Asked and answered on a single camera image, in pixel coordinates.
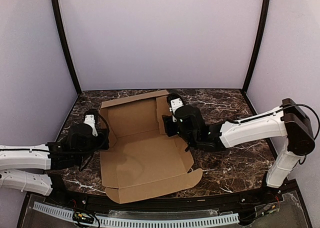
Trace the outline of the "brown cardboard box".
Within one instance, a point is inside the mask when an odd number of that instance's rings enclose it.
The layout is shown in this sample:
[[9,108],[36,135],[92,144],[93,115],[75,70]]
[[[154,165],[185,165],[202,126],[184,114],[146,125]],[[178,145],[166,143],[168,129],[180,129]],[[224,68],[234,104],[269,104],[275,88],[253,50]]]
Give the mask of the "brown cardboard box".
[[168,91],[160,90],[103,101],[109,148],[100,152],[106,195],[118,204],[132,203],[196,186],[203,171],[179,136],[167,136],[163,116],[170,115]]

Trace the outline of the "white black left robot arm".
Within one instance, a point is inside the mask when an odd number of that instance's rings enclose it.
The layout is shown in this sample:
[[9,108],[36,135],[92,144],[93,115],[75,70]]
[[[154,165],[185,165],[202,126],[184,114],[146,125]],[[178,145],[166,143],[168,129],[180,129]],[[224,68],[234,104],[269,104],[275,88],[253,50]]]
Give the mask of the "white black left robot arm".
[[94,124],[72,125],[59,142],[34,146],[0,147],[0,186],[50,196],[63,191],[65,184],[55,174],[34,174],[29,169],[59,171],[84,167],[83,162],[96,151],[109,148],[109,129]]

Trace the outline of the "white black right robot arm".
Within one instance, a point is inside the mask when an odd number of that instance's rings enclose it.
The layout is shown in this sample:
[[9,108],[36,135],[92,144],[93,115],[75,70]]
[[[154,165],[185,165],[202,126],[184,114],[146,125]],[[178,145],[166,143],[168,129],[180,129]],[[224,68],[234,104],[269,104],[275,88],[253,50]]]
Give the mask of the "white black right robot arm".
[[290,98],[283,99],[280,106],[267,112],[215,124],[206,124],[200,109],[185,104],[176,93],[169,94],[166,101],[171,114],[162,117],[165,133],[168,137],[182,138],[187,151],[214,153],[248,142],[285,138],[282,150],[264,178],[265,186],[272,189],[280,188],[296,165],[305,162],[320,134],[313,131],[310,118],[302,110],[309,106]]

